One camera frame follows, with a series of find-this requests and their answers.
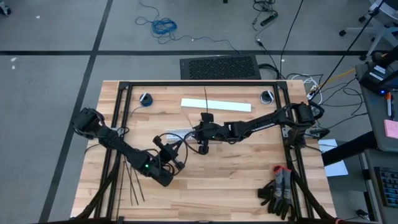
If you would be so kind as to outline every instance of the white cable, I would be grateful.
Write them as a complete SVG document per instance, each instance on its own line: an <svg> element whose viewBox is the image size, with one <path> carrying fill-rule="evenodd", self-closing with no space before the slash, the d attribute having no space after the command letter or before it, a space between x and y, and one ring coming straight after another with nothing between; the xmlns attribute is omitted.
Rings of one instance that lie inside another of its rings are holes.
<svg viewBox="0 0 398 224"><path fill-rule="evenodd" d="M299 76L306 76L306 77L309 77L309 78L307 78L307 79L305 79L305 80L303 81L304 84L313 83L315 87L318 87L318 86L319 86L318 83L312 78L312 76L311 76L311 75L308 75L308 74L295 75L295 76L292 77L291 80L293 80L295 77L299 77ZM322 98L322 92L321 92L321 91L319 91L319 95L320 95L320 101L319 101L318 105L320 105L320 104L322 103L322 100L323 100L323 98Z"/></svg>

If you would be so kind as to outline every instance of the wooden tabletop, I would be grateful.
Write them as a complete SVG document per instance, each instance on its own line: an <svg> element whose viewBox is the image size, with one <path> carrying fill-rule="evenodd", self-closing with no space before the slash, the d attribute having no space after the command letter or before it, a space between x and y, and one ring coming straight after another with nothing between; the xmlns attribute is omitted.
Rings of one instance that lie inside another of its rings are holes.
<svg viewBox="0 0 398 224"><path fill-rule="evenodd" d="M287 81L287 84L291 102L307 102L302 81ZM113 117L118 85L119 82L116 81L105 81L98 102L97 110L105 116L108 126L111 125ZM252 108L251 113L225 110L209 110L209 113L214 114L215 122L218 124L224 121L247 121L271 113L276 109L276 104L264 105L259 101L259 94L264 89L272 91L271 87L266 86L206 86L209 100L250 103ZM155 148L153 138L167 132L168 129L196 126L201 120L200 113L205 111L180 106L182 98L205 99L203 86L134 86L129 111L140 106L139 97L145 92L152 95L154 102L150 107L139 108L134 114L130 114L127 120L130 132L124 138L128 144L138 149ZM124 107L124 99L125 97L122 99L121 108ZM123 111L120 111L118 127L122 114ZM88 146L97 143L98 141L92 140ZM313 139L308 139L307 145L319 147ZM183 161L184 146L179 154L179 159ZM105 148L102 146L93 147L86 153L71 216L78 215L98 190L104 155ZM302 157L309 189L326 211L335 216L320 153L305 148L302 149ZM118 213L119 216L124 216L125 220L145 221L279 221L280 217L267 213L267 205L260 206L262 200L258 199L256 194L258 188L274 179L272 168L277 164L285 166L285 163L279 126L258 131L249 139L233 145L213 142L205 156L189 151L186 168L174 177L168 187L163 187L151 178L139 174L145 202L133 175L132 181L139 202L137 205L134 196L130 196L129 176L122 162L113 217L115 219ZM302 213L306 216L302 194L300 196Z"/></svg>

